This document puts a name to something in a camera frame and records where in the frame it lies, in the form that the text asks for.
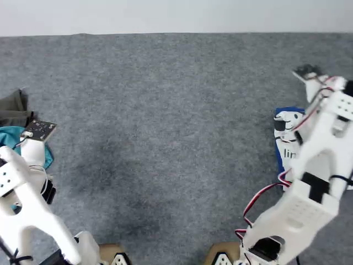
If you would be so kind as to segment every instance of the black circuit board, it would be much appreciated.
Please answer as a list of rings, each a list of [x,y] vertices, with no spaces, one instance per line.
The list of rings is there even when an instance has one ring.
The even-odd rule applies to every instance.
[[[56,126],[57,124],[55,123],[33,120],[30,124],[28,124],[20,137],[28,137],[28,134],[26,133],[28,132],[33,134],[29,137],[30,139],[44,142],[54,132]]]

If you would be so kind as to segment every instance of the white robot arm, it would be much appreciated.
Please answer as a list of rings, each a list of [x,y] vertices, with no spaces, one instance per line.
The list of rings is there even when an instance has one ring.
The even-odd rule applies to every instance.
[[[48,188],[46,172],[41,170],[44,143],[54,127],[33,121],[21,135],[22,156],[8,146],[0,147],[0,246],[11,264],[31,265],[30,232],[37,228],[53,237],[60,248],[56,262],[62,259],[62,263],[51,259],[44,264],[106,264],[100,261],[92,235],[81,232],[74,238],[43,197]],[[14,205],[20,205],[20,211]]]
[[[293,128],[300,145],[289,170],[293,182],[281,179],[288,190],[249,224],[236,264],[287,264],[338,215],[340,198],[351,184],[353,84],[314,72],[301,79],[311,105]],[[324,163],[329,165],[328,172],[321,169]]]

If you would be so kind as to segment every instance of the white wire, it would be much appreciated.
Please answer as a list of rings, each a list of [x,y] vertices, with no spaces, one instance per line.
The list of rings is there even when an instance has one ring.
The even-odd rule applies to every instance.
[[[30,167],[31,169],[32,169],[32,168],[33,168],[33,169],[40,168],[40,169],[45,173],[44,189],[43,189],[43,191],[40,193],[40,195],[43,195],[43,194],[45,193],[46,188],[48,187],[48,181],[49,181],[49,179],[48,179],[48,174],[46,173],[45,168],[43,168],[43,166],[41,166],[41,165],[32,165],[32,166],[29,166],[29,167]]]

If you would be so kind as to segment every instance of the fabric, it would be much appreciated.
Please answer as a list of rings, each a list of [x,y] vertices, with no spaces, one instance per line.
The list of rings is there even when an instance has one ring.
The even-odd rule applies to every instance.
[[[9,146],[13,148],[20,140],[20,134],[23,132],[24,128],[19,126],[4,126],[0,127],[0,147]],[[18,154],[21,154],[20,146],[14,149]],[[45,164],[44,168],[48,168],[53,162],[53,156],[47,147],[45,146]]]
[[[27,111],[26,97],[21,90],[0,99],[0,126],[26,127],[33,115]]]

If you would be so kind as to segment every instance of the cable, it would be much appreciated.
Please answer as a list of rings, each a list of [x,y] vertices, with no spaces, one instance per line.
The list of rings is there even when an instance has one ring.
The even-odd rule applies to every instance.
[[[14,147],[12,147],[12,150],[14,150],[16,147],[20,146],[27,138],[29,138],[28,136],[23,136],[23,139],[21,141],[19,141],[17,144],[14,145]]]
[[[319,94],[320,94],[322,91],[324,91],[324,90],[329,90],[329,91],[332,91],[332,92],[334,91],[332,88],[329,88],[329,87],[321,88],[321,89],[316,93],[315,97],[314,97],[313,100],[311,101],[311,104],[316,100],[316,98],[319,96]],[[307,115],[304,117],[304,119],[302,119],[302,121],[301,121],[297,126],[295,126],[295,127],[292,129],[292,131],[298,130],[298,128],[299,128],[300,126],[302,126],[302,125],[310,118],[311,115],[313,115],[313,113],[316,111],[317,107],[320,106],[320,103],[321,103],[321,101],[322,101],[324,98],[327,98],[327,96],[323,96],[323,97],[319,100],[319,102],[315,105],[315,107],[312,109],[312,111],[311,111],[309,114],[307,114]]]
[[[244,253],[244,255],[245,255],[245,258],[247,258],[249,265],[252,265],[252,262],[249,260],[248,256],[245,253]]]
[[[25,260],[33,260],[32,256],[23,256],[23,257],[16,257],[18,254],[18,248],[16,249],[14,255],[11,254],[10,250],[5,246],[2,238],[0,238],[0,248],[6,254],[9,259],[10,264],[20,265],[21,261]]]
[[[242,236],[240,233],[246,233],[247,230],[246,229],[235,229],[234,232],[240,238],[240,240],[242,240],[244,238],[244,236]]]
[[[299,256],[296,257],[297,265],[300,265]]]
[[[247,222],[247,224],[250,226],[250,228],[253,227],[253,223],[246,217],[246,214],[248,213],[248,211],[252,208],[252,206],[254,205],[254,203],[260,198],[260,196],[267,190],[273,188],[274,186],[285,186],[285,187],[289,187],[290,185],[287,183],[282,183],[282,182],[276,182],[270,185],[267,185],[266,187],[262,188],[261,190],[259,190],[254,196],[253,198],[250,200],[250,202],[248,203],[248,205],[245,207],[244,209],[244,213],[243,213],[243,218],[245,220],[245,222]]]
[[[41,191],[41,193],[40,193],[40,195],[43,195],[44,193],[45,193],[45,190],[46,190],[46,188],[48,187],[48,181],[49,181],[49,179],[48,179],[48,174],[46,173],[46,170],[45,170],[45,168],[43,168],[43,166],[41,166],[41,165],[32,165],[32,166],[29,166],[31,169],[33,168],[33,169],[35,169],[35,168],[40,168],[44,173],[45,173],[45,184],[44,184],[44,187],[42,188],[42,191]]]
[[[278,176],[277,176],[277,179],[278,179],[281,183],[283,183],[283,184],[291,185],[292,183],[291,183],[290,181],[287,181],[287,180],[285,180],[285,178],[283,178],[285,175],[287,175],[287,173],[288,173],[290,170],[292,170],[292,169],[290,168],[290,169],[288,169],[288,170],[286,170],[286,171],[283,171],[283,172],[279,173]]]

